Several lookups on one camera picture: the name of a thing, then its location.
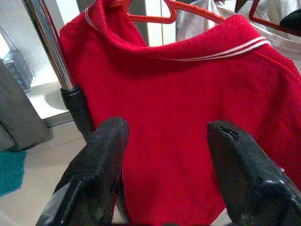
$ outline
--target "white cloth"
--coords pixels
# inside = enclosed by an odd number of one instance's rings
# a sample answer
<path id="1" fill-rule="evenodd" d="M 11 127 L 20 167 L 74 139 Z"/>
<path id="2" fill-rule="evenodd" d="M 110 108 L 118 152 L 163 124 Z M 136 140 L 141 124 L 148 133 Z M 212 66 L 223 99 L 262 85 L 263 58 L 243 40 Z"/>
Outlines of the white cloth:
<path id="1" fill-rule="evenodd" d="M 248 17 L 252 3 L 252 0 L 247 1 L 238 13 Z M 193 2 L 192 5 L 205 8 L 226 18 L 235 14 L 220 1 L 198 0 Z M 301 0 L 261 0 L 256 9 L 255 16 L 279 23 L 285 16 L 300 8 Z M 177 41 L 181 41 L 192 38 L 215 25 L 216 23 L 204 17 L 183 11 L 178 21 L 176 39 Z M 252 25 L 262 36 L 270 41 L 274 49 L 291 59 L 301 73 L 301 37 L 253 22 Z"/>

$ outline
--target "red fabric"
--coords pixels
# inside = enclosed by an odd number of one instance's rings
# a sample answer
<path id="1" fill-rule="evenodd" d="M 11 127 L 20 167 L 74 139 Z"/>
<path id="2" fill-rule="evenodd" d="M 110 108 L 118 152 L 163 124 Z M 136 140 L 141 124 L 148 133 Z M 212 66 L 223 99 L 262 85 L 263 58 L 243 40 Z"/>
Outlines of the red fabric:
<path id="1" fill-rule="evenodd" d="M 233 16 L 189 40 L 147 47 L 121 9 L 97 1 L 61 30 L 68 67 L 95 127 L 111 116 L 130 127 L 123 179 L 134 223 L 210 224 L 225 208 L 206 125 L 229 120 L 250 132 L 301 188 L 301 80 L 269 45 L 216 60 L 176 62 L 244 44 L 259 34 Z"/>

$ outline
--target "chrome rod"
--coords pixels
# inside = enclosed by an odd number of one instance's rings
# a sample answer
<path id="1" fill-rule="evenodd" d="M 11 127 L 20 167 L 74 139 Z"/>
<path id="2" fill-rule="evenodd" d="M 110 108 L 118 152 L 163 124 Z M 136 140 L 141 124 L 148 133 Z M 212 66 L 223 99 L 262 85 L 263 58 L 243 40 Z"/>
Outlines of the chrome rod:
<path id="1" fill-rule="evenodd" d="M 62 89 L 73 89 L 74 86 L 69 77 L 70 73 L 63 57 L 59 36 L 44 0 L 22 1 L 37 29 Z"/>

